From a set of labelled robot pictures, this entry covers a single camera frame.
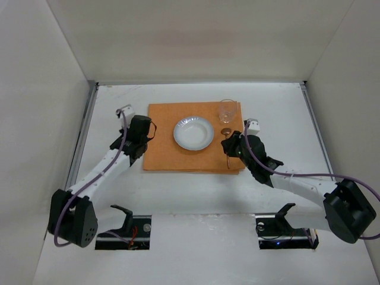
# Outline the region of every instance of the white enclosure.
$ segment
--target white enclosure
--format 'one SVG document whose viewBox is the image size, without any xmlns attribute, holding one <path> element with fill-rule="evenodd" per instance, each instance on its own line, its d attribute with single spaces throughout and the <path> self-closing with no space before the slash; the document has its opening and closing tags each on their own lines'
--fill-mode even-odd
<svg viewBox="0 0 380 285">
<path fill-rule="evenodd" d="M 33 281 L 87 80 L 307 81 L 334 171 L 380 189 L 379 13 L 378 0 L 0 0 L 0 283 Z M 366 246 L 379 274 L 380 242 Z"/>
</svg>

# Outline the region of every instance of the spoon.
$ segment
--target spoon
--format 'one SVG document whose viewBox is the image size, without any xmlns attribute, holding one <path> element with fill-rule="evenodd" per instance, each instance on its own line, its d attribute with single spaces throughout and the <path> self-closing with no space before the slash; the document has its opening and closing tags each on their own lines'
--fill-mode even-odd
<svg viewBox="0 0 380 285">
<path fill-rule="evenodd" d="M 231 132 L 232 132 L 232 130 L 231 130 L 230 128 L 224 128 L 224 129 L 222 129 L 222 130 L 220 131 L 220 133 L 221 133 L 222 135 L 224 135 L 224 136 L 226 137 L 226 139 L 227 139 L 227 136 L 228 136 L 229 134 L 231 134 Z M 228 167 L 228 169 L 230 169 L 230 158 L 228 157 L 228 154 L 227 154 L 226 156 L 227 156 L 227 167 Z"/>
</svg>

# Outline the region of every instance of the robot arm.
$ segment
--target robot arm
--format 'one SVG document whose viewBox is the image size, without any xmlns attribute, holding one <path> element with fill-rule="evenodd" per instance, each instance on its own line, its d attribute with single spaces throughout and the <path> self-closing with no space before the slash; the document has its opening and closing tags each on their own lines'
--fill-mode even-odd
<svg viewBox="0 0 380 285">
<path fill-rule="evenodd" d="M 103 159 L 77 184 L 66 191 L 57 190 L 51 200 L 47 229 L 54 235 L 62 210 L 76 195 L 64 213 L 58 236 L 80 247 L 90 244 L 97 232 L 122 229 L 128 233 L 132 226 L 132 212 L 118 205 L 104 206 L 102 196 L 109 192 L 110 183 L 129 169 L 147 150 L 147 143 L 151 140 L 148 138 L 151 119 L 135 115 L 130 105 L 122 110 L 125 121 L 122 120 L 121 136 L 111 144 Z M 124 129 L 127 129 L 127 132 L 122 145 Z"/>
<path fill-rule="evenodd" d="M 254 155 L 269 169 L 289 173 L 289 176 L 274 174 L 261 167 L 249 153 L 245 138 L 239 131 L 221 142 L 224 153 L 240 158 L 258 182 L 290 191 L 319 206 L 316 210 L 287 204 L 271 215 L 279 228 L 284 231 L 299 228 L 329 230 L 343 241 L 355 243 L 376 217 L 375 210 L 359 187 L 348 179 L 335 183 L 318 178 L 294 177 L 294 171 L 285 167 L 283 162 L 267 156 L 264 144 L 256 136 L 258 131 L 258 121 L 251 120 L 248 142 Z"/>
</svg>

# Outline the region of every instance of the orange cloth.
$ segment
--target orange cloth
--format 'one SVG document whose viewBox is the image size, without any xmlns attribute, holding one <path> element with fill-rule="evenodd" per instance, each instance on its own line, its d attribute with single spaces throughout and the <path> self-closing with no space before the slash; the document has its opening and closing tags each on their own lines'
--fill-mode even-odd
<svg viewBox="0 0 380 285">
<path fill-rule="evenodd" d="M 231 123 L 219 119 L 220 102 L 150 104 L 148 116 L 157 125 L 156 136 L 148 143 L 144 155 L 144 170 L 200 171 L 223 174 L 238 174 L 244 164 L 230 157 L 230 169 L 220 144 L 225 136 L 223 128 L 243 131 L 240 103 Z M 173 137 L 176 124 L 185 117 L 200 116 L 208 120 L 214 128 L 211 144 L 199 151 L 190 151 L 180 147 Z"/>
</svg>

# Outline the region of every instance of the purple cable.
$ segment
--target purple cable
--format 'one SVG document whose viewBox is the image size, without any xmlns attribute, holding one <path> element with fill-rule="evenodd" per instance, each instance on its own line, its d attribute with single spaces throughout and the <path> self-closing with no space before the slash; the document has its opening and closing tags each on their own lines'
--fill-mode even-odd
<svg viewBox="0 0 380 285">
<path fill-rule="evenodd" d="M 250 122 L 247 122 L 247 124 L 244 127 L 245 144 L 247 145 L 248 151 L 251 154 L 251 156 L 253 157 L 253 159 L 257 162 L 258 165 L 260 165 L 266 171 L 269 171 L 269 172 L 271 172 L 273 174 L 282 175 L 282 176 L 288 176 L 288 177 L 289 176 L 292 176 L 292 177 L 322 176 L 322 177 L 335 177 L 335 178 L 348 179 L 348 180 L 351 180 L 351 181 L 356 182 L 358 184 L 361 184 L 362 186 L 364 186 L 365 188 L 367 188 L 368 190 L 370 190 L 371 193 L 374 194 L 374 196 L 380 202 L 380 195 L 371 186 L 369 186 L 367 183 L 365 183 L 365 182 L 363 182 L 363 181 L 361 181 L 359 179 L 356 179 L 354 177 L 351 177 L 351 176 L 339 175 L 339 174 L 329 174 L 329 173 L 307 173 L 307 174 L 283 173 L 283 172 L 278 172 L 278 171 L 270 169 L 269 167 L 267 167 L 263 163 L 261 163 L 261 161 L 258 160 L 258 158 L 255 156 L 254 152 L 251 150 L 251 146 L 249 145 L 249 141 L 248 141 L 248 126 L 249 126 L 249 124 L 250 124 Z M 374 239 L 378 239 L 378 238 L 380 238 L 380 233 L 378 233 L 375 236 L 368 236 L 368 237 L 361 236 L 359 239 L 374 240 Z"/>
<path fill-rule="evenodd" d="M 90 182 L 87 182 L 85 185 L 83 185 L 82 188 L 80 188 L 66 203 L 66 205 L 64 206 L 64 208 L 62 209 L 61 211 L 61 214 L 59 215 L 58 217 L 58 221 L 57 221 L 57 225 L 55 226 L 55 229 L 54 229 L 54 244 L 55 246 L 57 246 L 58 248 L 61 248 L 63 246 L 67 246 L 70 244 L 70 242 L 66 242 L 66 243 L 58 243 L 58 232 L 59 232 L 59 227 L 61 226 L 61 223 L 62 223 L 62 220 L 64 218 L 64 215 L 66 213 L 66 211 L 69 209 L 71 203 L 73 202 L 73 200 L 75 200 L 76 197 L 78 197 L 78 195 L 80 193 L 82 193 L 84 190 L 86 190 L 92 183 L 94 183 L 96 180 L 98 180 L 99 178 L 101 178 L 104 173 L 106 173 L 110 168 L 111 166 L 115 163 L 115 161 L 118 159 L 118 157 L 120 156 L 121 152 L 122 152 L 122 149 L 123 149 L 123 146 L 125 144 L 125 140 L 126 140 L 126 131 L 127 131 L 127 128 L 126 128 L 126 117 L 125 117 L 125 114 L 124 114 L 124 111 L 123 110 L 116 110 L 116 114 L 121 114 L 123 116 L 123 122 L 124 122 L 124 133 L 123 133 L 123 139 L 121 141 L 121 145 L 119 147 L 119 150 L 118 152 L 116 153 L 116 156 L 112 159 L 112 161 L 109 163 L 109 165 L 106 166 L 106 168 L 103 169 L 102 172 L 100 172 L 97 176 L 95 176 Z"/>
<path fill-rule="evenodd" d="M 112 236 L 114 236 L 114 237 L 120 239 L 122 242 L 125 242 L 125 243 L 127 243 L 127 244 L 130 244 L 130 243 L 131 243 L 130 241 L 124 239 L 124 238 L 121 237 L 121 236 L 119 236 L 117 233 L 111 232 L 110 230 L 107 231 L 107 232 L 104 232 L 104 233 L 108 233 L 109 235 L 112 235 Z"/>
</svg>

